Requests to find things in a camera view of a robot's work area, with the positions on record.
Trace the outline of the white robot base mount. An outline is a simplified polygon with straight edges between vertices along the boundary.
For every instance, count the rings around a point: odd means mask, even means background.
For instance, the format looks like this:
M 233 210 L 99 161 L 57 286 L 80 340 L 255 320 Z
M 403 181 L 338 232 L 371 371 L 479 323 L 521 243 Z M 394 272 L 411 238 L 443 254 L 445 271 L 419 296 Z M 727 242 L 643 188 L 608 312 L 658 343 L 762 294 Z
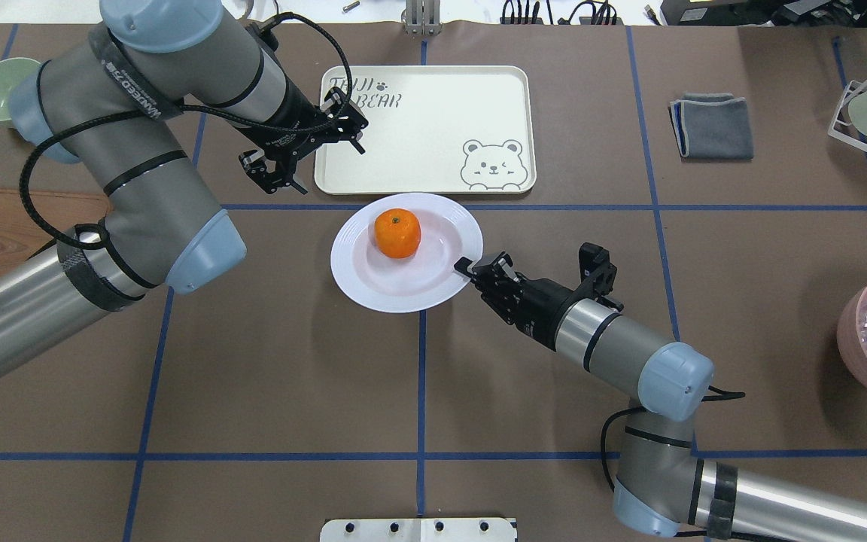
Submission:
M 502 517 L 336 519 L 320 541 L 517 541 L 515 520 Z

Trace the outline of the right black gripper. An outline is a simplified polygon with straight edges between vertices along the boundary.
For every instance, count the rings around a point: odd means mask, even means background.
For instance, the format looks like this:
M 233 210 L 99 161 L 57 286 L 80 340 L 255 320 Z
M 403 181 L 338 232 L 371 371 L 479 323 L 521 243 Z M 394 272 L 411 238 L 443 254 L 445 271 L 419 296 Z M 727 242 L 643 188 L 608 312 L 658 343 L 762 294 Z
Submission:
M 557 282 L 515 274 L 513 259 L 506 251 L 478 261 L 460 257 L 453 268 L 468 281 L 479 284 L 482 301 L 503 322 L 547 348 L 556 346 L 558 327 L 579 299 L 575 291 Z

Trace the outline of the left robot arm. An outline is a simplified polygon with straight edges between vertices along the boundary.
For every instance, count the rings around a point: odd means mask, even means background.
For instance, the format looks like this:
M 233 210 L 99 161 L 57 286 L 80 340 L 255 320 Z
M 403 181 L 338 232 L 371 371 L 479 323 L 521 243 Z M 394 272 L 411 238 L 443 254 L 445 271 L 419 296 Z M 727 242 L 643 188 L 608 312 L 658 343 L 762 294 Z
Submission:
M 359 148 L 368 121 L 346 88 L 310 102 L 276 59 L 274 28 L 245 26 L 220 1 L 102 1 L 86 44 L 9 92 L 14 129 L 34 145 L 20 199 L 50 241 L 0 278 L 0 378 L 166 284 L 190 293 L 244 260 L 245 243 L 166 121 L 226 120 L 255 145 L 239 158 L 268 194 L 296 186 L 321 145 Z M 29 185 L 42 157 L 82 163 L 110 199 L 94 224 L 58 229 Z

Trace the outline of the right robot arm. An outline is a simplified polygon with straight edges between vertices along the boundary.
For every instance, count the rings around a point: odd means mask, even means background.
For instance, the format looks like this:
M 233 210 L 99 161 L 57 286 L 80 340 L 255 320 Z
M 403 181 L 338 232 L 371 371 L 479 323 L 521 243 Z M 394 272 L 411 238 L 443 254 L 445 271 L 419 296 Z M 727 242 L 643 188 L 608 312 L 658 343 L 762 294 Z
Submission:
M 537 181 L 522 194 L 458 195 L 484 230 L 485 251 L 506 250 L 518 271 L 577 285 L 578 247 L 605 247 L 620 268 L 617 324 L 641 322 L 664 342 L 687 340 L 712 357 L 718 380 L 767 399 L 752 378 L 791 377 L 790 404 L 749 415 L 721 403 L 730 434 L 758 440 L 754 422 L 792 416 L 814 442 L 826 405 L 799 364 L 818 364 L 819 340 L 840 302 L 867 281 L 867 157 L 856 151 L 761 150 L 753 161 L 685 161 L 651 143 L 537 152 Z M 620 464 L 613 483 L 643 496 L 672 487 L 671 461 L 696 478 L 695 420 L 672 422 L 593 374 L 596 361 L 555 355 L 499 320 L 472 288 L 430 311 L 380 315 L 348 301 L 327 262 L 301 257 L 306 227 L 324 231 L 368 196 L 311 202 L 299 196 L 234 202 L 237 215 L 264 216 L 265 251 L 281 245 L 271 315 L 258 309 L 258 339 L 298 333 L 327 348 L 328 378 L 313 392 L 285 392 L 275 405 L 300 428 L 328 428 L 323 445 L 264 445 L 254 461 L 315 470 L 290 498 L 328 489 L 354 500 L 347 514 L 434 513 L 438 467 L 591 466 L 607 457 L 613 431 Z M 286 236 L 280 243 L 279 237 Z M 317 309 L 313 277 L 326 279 Z

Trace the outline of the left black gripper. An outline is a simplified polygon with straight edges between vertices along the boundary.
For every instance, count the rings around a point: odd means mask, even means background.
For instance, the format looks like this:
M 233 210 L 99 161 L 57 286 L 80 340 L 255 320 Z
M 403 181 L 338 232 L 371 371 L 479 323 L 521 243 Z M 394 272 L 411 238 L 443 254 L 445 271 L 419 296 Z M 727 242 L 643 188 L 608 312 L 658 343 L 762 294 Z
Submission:
M 330 88 L 322 105 L 312 104 L 292 83 L 287 86 L 278 112 L 260 126 L 247 126 L 242 133 L 260 150 L 239 155 L 239 163 L 248 178 L 264 193 L 275 194 L 293 188 L 306 195 L 309 189 L 296 178 L 296 165 L 321 145 L 348 142 L 360 154 L 360 143 L 368 127 L 364 113 L 347 93 Z

